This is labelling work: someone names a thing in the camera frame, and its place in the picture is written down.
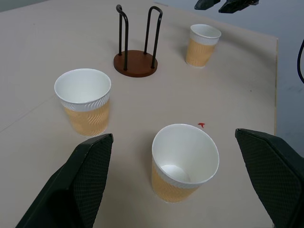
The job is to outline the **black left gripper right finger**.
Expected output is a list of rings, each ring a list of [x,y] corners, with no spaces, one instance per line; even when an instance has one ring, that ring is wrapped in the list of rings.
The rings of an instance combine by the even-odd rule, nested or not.
[[[282,138],[236,129],[252,186],[276,228],[304,226],[304,159]]]

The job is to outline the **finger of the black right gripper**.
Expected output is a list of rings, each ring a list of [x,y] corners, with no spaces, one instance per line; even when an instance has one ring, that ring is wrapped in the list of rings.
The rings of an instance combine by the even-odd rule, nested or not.
[[[207,10],[218,4],[220,0],[198,0],[194,6],[195,10]]]
[[[219,13],[235,13],[251,5],[257,5],[259,0],[227,0],[219,9]]]

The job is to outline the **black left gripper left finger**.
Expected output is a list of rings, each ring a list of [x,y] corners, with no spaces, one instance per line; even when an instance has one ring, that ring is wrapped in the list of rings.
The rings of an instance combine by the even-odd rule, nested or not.
[[[113,135],[80,143],[46,182],[18,228],[91,228],[106,187]]]

